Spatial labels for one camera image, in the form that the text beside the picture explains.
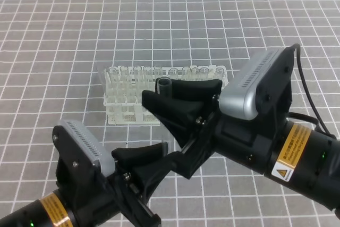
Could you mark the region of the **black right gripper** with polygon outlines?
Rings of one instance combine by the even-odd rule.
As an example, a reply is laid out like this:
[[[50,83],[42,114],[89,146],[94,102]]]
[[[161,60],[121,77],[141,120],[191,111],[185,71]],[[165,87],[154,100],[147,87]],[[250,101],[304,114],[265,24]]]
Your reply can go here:
[[[142,106],[167,128],[188,156],[191,176],[213,153],[260,174],[272,169],[292,103],[294,49],[281,50],[260,81],[256,91],[258,116],[250,121],[221,113],[223,82],[219,79],[172,79],[171,98],[149,90],[142,92]]]

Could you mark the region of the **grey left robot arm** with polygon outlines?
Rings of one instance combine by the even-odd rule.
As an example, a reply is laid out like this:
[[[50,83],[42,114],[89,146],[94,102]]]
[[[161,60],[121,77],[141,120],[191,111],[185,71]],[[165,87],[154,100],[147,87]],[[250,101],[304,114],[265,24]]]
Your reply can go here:
[[[123,214],[135,226],[161,226],[147,206],[162,179],[183,162],[165,143],[100,152],[58,145],[58,188],[1,219],[1,226],[99,226]]]

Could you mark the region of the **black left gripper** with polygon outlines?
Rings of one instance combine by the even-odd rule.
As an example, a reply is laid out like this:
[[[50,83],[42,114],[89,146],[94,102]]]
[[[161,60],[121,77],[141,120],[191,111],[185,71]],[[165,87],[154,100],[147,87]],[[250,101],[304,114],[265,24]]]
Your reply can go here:
[[[187,155],[168,154],[168,143],[112,151],[110,175],[98,161],[90,163],[59,157],[56,177],[58,195],[71,212],[74,226],[98,226],[118,213],[134,226],[161,226],[162,220],[147,202],[162,180],[173,171],[191,177]]]

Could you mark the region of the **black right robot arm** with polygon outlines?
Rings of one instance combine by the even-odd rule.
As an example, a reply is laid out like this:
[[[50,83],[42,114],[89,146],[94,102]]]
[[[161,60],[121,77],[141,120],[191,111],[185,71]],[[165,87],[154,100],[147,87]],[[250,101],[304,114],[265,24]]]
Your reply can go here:
[[[250,58],[226,85],[173,80],[172,96],[142,93],[142,104],[174,136],[181,150],[160,162],[190,178],[219,153],[312,199],[339,209],[339,141],[294,120],[291,76],[298,44]]]

